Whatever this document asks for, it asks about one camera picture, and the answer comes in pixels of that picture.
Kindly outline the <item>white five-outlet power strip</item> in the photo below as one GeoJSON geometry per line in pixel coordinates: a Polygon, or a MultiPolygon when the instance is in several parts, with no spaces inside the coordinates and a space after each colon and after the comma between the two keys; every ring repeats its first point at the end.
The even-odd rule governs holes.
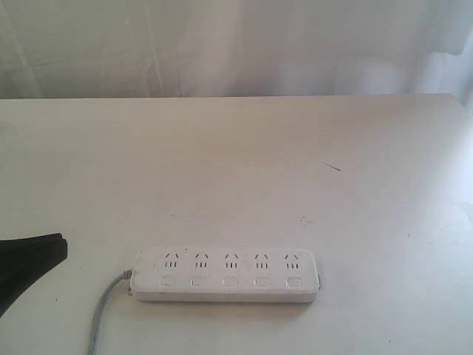
{"type": "Polygon", "coordinates": [[[130,289],[145,302],[310,303],[320,281],[304,249],[159,247],[139,252],[130,289]]]}

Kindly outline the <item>white backdrop curtain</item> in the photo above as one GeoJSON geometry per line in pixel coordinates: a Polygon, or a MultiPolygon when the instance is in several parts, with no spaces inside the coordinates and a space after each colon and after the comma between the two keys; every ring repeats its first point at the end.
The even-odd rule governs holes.
{"type": "Polygon", "coordinates": [[[3,1],[2,98],[450,93],[470,1],[3,1]]]}

